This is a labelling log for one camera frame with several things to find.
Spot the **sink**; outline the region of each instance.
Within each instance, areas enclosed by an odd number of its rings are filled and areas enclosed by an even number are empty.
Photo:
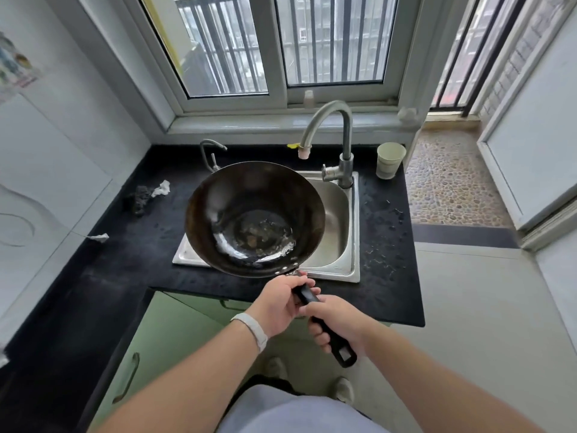
[[[302,263],[312,278],[359,282],[359,176],[353,172],[353,186],[339,187],[336,181],[324,182],[320,171],[299,171],[317,190],[325,208],[325,232],[314,253]],[[208,267],[182,238],[172,262]]]

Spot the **black pan handle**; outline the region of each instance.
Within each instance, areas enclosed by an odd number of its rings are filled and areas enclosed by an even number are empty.
[[[306,284],[295,287],[292,292],[298,296],[303,306],[310,302],[319,302],[319,298],[313,295],[313,292]],[[349,341],[330,329],[324,320],[313,317],[312,321],[321,325],[322,330],[331,337],[329,345],[331,346],[332,355],[335,356],[339,365],[343,368],[349,368],[354,365],[357,361],[357,353],[351,348]]]

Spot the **black countertop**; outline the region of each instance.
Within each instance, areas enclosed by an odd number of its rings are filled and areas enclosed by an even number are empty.
[[[262,160],[320,170],[323,163],[335,165],[340,150],[314,145],[307,161],[285,146],[231,147],[216,155],[220,166]],[[361,282],[320,280],[317,285],[378,320],[424,326],[405,176],[379,180],[375,146],[356,146],[353,153],[359,173]],[[152,200],[141,218],[123,211],[117,198],[92,231],[106,232],[110,239],[84,242],[14,337],[7,347],[11,362],[0,369],[3,431],[12,426],[19,432],[73,431],[89,400],[98,404],[103,396],[105,389],[95,388],[115,372],[111,357],[121,357],[130,342],[127,333],[140,321],[149,287],[241,301],[258,296],[263,279],[172,264],[184,235],[186,203],[207,175],[196,146],[150,149],[122,194],[163,180],[170,182],[170,194]]]

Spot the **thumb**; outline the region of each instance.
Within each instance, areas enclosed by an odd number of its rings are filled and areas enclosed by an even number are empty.
[[[301,316],[314,316],[315,318],[325,319],[328,315],[328,305],[324,302],[311,302],[306,306],[300,307],[298,313]]]

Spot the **shoe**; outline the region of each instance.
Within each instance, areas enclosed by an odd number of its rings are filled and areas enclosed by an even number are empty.
[[[332,385],[331,398],[352,406],[355,401],[355,393],[351,382],[345,377],[337,378]]]
[[[285,362],[280,357],[269,358],[264,366],[264,375],[270,378],[280,378],[281,380],[288,380],[289,373]]]

